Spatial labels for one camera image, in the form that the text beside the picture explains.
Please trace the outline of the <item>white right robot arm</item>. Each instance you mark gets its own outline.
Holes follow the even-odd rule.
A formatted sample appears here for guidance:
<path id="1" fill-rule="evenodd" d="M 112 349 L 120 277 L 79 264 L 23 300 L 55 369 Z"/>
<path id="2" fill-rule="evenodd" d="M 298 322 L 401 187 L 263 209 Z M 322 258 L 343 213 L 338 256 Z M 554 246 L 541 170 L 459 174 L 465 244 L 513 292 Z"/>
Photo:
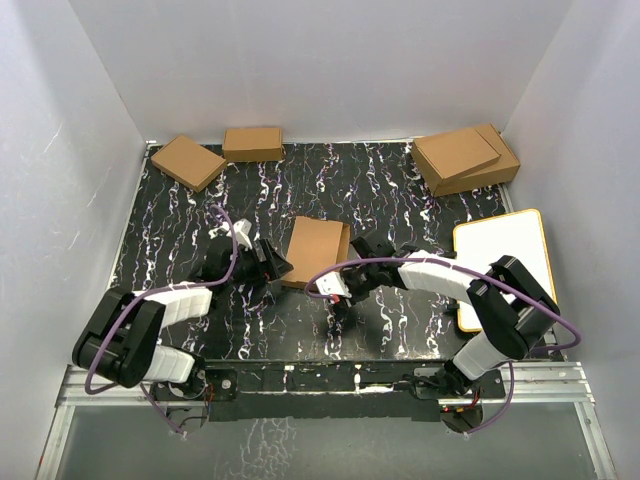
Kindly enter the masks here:
<path id="1" fill-rule="evenodd" d="M 442 395 L 466 397 L 482 376 L 524 359 L 555 323 L 559 308 L 520 260 L 504 255 L 477 277 L 452 258 L 406 245 L 358 237 L 351 242 L 362 262 L 338 270 L 342 291 L 336 304 L 349 308 L 381 287 L 428 291 L 472 308 L 481 332 L 469 339 L 434 374 L 408 381 Z"/>

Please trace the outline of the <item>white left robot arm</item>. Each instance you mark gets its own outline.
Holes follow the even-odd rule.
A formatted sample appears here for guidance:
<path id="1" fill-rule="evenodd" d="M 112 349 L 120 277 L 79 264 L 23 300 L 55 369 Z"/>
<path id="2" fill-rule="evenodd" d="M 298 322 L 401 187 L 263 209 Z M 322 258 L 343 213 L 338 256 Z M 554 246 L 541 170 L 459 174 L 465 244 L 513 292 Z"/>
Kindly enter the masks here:
<path id="1" fill-rule="evenodd" d="M 207 315 L 229 286 L 264 287 L 292 270 L 265 239 L 253 247 L 216 237 L 185 282 L 145 292 L 107 290 L 74 345 L 72 362 L 124 388 L 169 382 L 182 397 L 197 398 L 206 374 L 194 355 L 159 344 L 161 330 Z"/>

